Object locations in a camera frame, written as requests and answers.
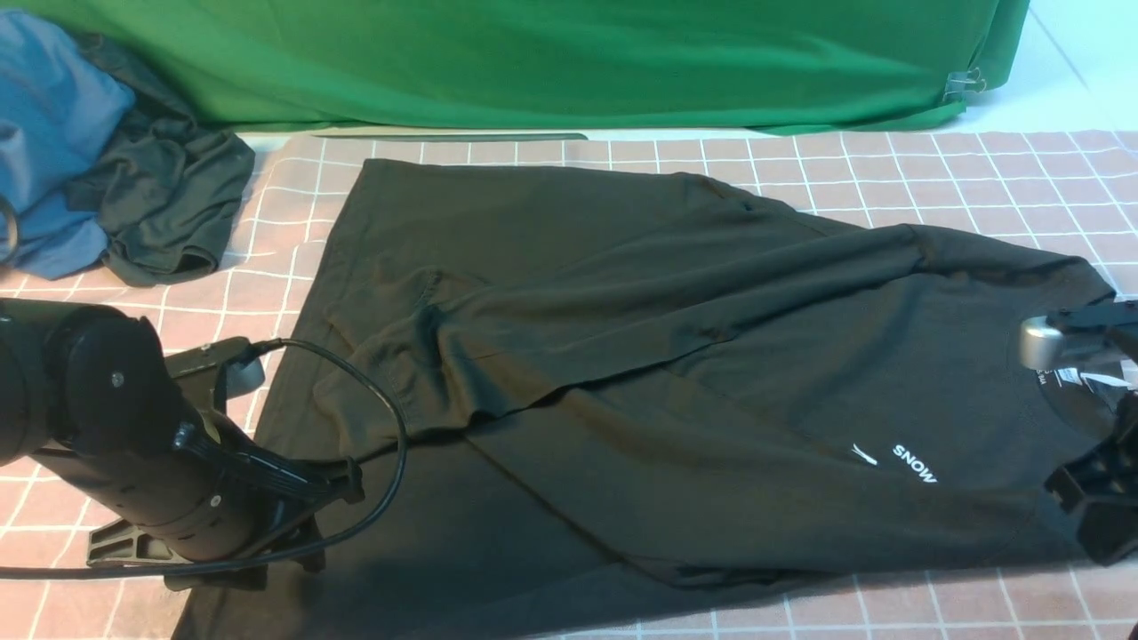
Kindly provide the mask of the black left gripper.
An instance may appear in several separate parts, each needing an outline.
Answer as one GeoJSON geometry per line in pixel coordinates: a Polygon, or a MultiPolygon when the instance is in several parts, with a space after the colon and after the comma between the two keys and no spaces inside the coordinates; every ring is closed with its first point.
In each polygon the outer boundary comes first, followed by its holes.
{"type": "Polygon", "coordinates": [[[352,460],[289,460],[211,401],[80,389],[53,405],[53,474],[116,515],[60,580],[163,579],[171,591],[263,591],[269,565],[325,569],[318,511],[362,501],[352,460]]]}

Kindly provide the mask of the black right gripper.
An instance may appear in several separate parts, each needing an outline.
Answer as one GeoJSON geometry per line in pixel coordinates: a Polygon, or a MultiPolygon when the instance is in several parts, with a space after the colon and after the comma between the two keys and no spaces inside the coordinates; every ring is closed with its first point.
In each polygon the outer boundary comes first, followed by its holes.
{"type": "Polygon", "coordinates": [[[1118,418],[1110,437],[1059,466],[1045,489],[1077,519],[1077,542],[1092,563],[1125,563],[1137,550],[1137,440],[1135,420],[1118,418]]]}

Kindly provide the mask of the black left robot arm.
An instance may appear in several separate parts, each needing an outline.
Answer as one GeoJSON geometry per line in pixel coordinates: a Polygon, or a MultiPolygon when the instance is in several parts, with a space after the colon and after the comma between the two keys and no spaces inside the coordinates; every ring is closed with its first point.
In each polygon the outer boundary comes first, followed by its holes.
{"type": "Polygon", "coordinates": [[[271,563],[325,568],[318,512],[365,497],[353,460],[290,460],[226,413],[264,380],[274,340],[167,356],[117,307],[3,302],[3,463],[28,458],[116,515],[81,571],[6,580],[163,579],[171,590],[261,590],[271,563]]]}

